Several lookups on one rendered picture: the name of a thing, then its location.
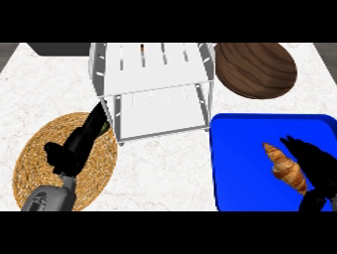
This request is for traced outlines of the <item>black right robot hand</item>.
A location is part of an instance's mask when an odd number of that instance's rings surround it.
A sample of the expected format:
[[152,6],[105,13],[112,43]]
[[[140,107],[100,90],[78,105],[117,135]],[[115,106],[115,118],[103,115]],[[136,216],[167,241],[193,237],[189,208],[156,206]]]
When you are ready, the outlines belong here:
[[337,159],[314,145],[291,136],[281,138],[279,141],[295,158],[313,186],[301,199],[298,211],[320,212],[326,201],[331,201],[337,194]]

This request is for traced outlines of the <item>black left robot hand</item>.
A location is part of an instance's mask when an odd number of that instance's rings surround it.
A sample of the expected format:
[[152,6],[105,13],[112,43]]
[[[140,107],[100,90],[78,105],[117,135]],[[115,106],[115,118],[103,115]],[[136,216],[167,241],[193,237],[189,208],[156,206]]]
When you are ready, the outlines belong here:
[[106,121],[102,105],[97,104],[86,118],[84,125],[74,130],[65,143],[59,145],[49,142],[44,145],[47,163],[55,167],[56,175],[75,177],[81,172],[93,142]]

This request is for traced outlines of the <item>golden brown croissant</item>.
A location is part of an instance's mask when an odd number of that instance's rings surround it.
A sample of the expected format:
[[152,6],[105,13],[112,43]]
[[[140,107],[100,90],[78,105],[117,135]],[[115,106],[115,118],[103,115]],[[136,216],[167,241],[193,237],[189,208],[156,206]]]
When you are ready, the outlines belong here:
[[282,151],[270,144],[261,144],[264,153],[272,162],[272,174],[286,185],[306,195],[307,184],[298,164],[285,156]]

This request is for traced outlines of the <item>blue plastic tray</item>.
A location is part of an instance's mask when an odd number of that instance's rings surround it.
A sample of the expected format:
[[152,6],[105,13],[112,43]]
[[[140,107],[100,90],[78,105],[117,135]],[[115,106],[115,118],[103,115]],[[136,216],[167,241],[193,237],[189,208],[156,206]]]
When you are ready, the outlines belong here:
[[297,211],[301,195],[272,174],[263,144],[292,137],[337,158],[337,119],[325,114],[220,113],[210,128],[220,211]]

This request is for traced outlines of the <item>green vegetable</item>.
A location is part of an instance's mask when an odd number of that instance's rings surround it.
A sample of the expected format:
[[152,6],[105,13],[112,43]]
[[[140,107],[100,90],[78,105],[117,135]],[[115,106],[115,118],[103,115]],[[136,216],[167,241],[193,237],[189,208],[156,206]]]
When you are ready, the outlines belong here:
[[100,127],[99,133],[97,133],[97,137],[108,131],[109,129],[109,122],[103,122],[103,125]]

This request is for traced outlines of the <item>round woven straw placemat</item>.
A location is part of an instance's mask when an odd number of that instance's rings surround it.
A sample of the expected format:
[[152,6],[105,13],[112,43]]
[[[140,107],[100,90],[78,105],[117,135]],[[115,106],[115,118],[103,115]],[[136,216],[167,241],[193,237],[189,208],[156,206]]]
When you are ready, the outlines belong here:
[[[53,173],[47,163],[44,145],[49,142],[63,144],[77,127],[87,118],[86,112],[75,112],[58,117],[32,135],[16,160],[13,171],[13,197],[19,207],[38,186],[61,187],[63,181]],[[77,175],[77,201],[74,211],[81,211],[94,201],[109,181],[117,161],[117,142],[112,129],[96,137],[84,168]]]

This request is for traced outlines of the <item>dark grey appliance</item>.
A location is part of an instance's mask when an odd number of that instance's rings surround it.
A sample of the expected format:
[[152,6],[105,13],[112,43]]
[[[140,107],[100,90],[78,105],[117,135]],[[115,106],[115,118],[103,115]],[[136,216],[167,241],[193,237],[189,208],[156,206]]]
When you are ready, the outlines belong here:
[[87,57],[90,43],[30,43],[41,57]]

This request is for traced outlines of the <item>dark wooden cutting board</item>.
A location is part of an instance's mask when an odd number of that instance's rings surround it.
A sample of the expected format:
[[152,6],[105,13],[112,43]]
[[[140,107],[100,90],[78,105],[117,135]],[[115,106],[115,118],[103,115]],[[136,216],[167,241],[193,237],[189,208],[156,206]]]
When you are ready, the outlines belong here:
[[217,43],[216,74],[239,96],[273,99],[291,90],[297,67],[279,43]]

